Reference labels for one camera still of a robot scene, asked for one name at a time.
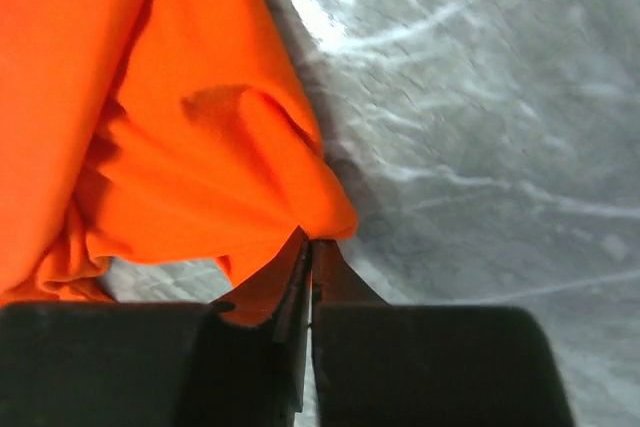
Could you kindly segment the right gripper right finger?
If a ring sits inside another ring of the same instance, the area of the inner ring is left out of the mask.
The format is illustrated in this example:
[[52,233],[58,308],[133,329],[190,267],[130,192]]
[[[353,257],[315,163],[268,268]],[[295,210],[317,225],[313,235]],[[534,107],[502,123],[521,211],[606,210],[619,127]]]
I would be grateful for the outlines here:
[[549,341],[517,307],[392,305],[333,241],[312,247],[323,426],[570,426]]

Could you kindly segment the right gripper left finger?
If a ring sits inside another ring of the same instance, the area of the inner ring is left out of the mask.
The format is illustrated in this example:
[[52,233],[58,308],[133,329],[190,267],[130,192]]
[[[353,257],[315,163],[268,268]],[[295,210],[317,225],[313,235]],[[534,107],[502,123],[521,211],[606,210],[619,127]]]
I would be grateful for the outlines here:
[[290,426],[303,405],[309,241],[210,303],[14,302],[5,426]]

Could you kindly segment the orange t shirt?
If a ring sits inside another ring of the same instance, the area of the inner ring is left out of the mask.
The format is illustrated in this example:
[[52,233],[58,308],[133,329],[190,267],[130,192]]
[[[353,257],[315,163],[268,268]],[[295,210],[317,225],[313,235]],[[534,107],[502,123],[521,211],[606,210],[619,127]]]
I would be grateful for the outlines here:
[[1,0],[3,304],[357,224],[265,0]]

